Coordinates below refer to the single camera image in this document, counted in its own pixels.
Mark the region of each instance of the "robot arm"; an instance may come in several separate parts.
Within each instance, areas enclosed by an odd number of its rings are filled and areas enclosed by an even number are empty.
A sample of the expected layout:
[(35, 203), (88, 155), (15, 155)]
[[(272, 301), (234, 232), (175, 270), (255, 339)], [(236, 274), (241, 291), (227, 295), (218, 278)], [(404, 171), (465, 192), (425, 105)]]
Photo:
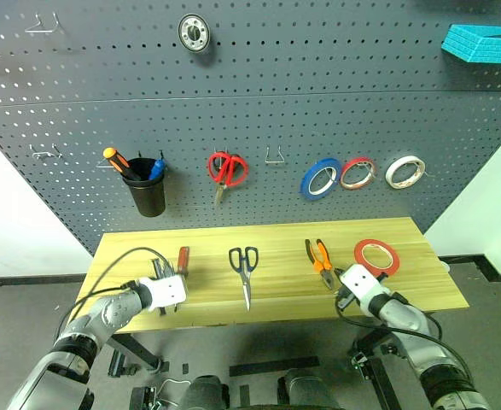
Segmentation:
[[(391, 294), (364, 266), (352, 265), (340, 280), (359, 300), (360, 309), (367, 316), (380, 319), (388, 327), (430, 336), (424, 313), (403, 296)], [(393, 336), (434, 410), (491, 410), (461, 363), (447, 349), (419, 336), (399, 332)]]
[(185, 301), (184, 276), (141, 278), (130, 290), (104, 296), (68, 324), (51, 351), (33, 368), (8, 410), (85, 410), (94, 400), (87, 389), (90, 369), (104, 344), (143, 309)]

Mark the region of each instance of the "pliers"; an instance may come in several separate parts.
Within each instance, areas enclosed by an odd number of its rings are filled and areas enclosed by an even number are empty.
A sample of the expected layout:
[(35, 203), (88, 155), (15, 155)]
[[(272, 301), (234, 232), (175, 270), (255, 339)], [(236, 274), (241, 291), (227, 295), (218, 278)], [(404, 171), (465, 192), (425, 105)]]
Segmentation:
[(334, 279), (332, 278), (331, 274), (333, 266), (329, 261), (328, 250), (326, 249), (324, 242), (322, 242), (320, 239), (317, 239), (317, 246), (318, 249), (320, 250), (320, 253), (322, 254), (323, 261), (319, 261), (315, 256), (312, 250), (311, 241), (309, 239), (305, 240), (307, 256), (309, 256), (309, 260), (312, 263), (312, 267), (314, 267), (315, 271), (320, 272), (320, 276), (322, 276), (324, 284), (328, 287), (328, 289), (331, 290), (334, 285)]

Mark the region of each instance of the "black scissors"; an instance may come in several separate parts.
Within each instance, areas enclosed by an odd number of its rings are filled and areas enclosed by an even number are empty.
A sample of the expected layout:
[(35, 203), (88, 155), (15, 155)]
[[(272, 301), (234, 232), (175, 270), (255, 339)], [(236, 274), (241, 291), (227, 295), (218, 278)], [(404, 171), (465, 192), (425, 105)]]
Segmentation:
[(247, 303), (247, 310), (250, 310), (250, 300), (252, 299), (250, 274), (258, 265), (258, 249), (254, 246), (247, 246), (243, 256), (241, 248), (233, 248), (230, 249), (229, 255), (231, 267), (241, 277), (244, 301)]

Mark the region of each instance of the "black cup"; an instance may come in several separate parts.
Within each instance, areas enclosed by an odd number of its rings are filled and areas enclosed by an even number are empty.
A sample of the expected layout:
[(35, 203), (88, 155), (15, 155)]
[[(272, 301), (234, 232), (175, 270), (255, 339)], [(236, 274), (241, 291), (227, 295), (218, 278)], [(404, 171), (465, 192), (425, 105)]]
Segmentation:
[(148, 216), (149, 218), (161, 215), (165, 212), (165, 189), (163, 186), (165, 172), (157, 178), (148, 179), (151, 168), (155, 164), (154, 159), (133, 158), (128, 162), (131, 169), (142, 178), (142, 181), (133, 181), (122, 177), (123, 182), (129, 185), (138, 212), (142, 216)]

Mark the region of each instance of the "wood grain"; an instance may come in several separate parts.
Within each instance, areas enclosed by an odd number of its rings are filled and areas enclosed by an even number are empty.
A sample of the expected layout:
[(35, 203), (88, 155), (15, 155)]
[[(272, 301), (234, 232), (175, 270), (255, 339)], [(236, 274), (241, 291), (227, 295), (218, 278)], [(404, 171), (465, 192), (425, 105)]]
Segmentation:
[[(334, 318), (334, 292), (307, 259), (305, 239), (320, 238), (335, 267), (354, 263), (354, 245), (374, 238), (399, 254), (400, 269), (385, 285), (427, 311), (466, 308), (468, 303), (411, 218), (341, 220), (285, 225), (230, 226), (107, 233), (103, 236), (78, 298), (85, 295), (111, 261), (129, 249), (147, 246), (176, 265), (178, 250), (190, 246), (188, 300), (177, 313), (142, 312), (123, 332), (294, 319)], [(252, 273), (252, 308), (246, 311), (241, 280), (231, 270), (228, 250), (255, 246), (259, 264)], [(138, 251), (114, 267), (97, 287), (107, 288), (154, 276), (153, 256)], [(82, 313), (91, 305), (90, 299)], [(347, 315), (359, 314), (352, 306)]]

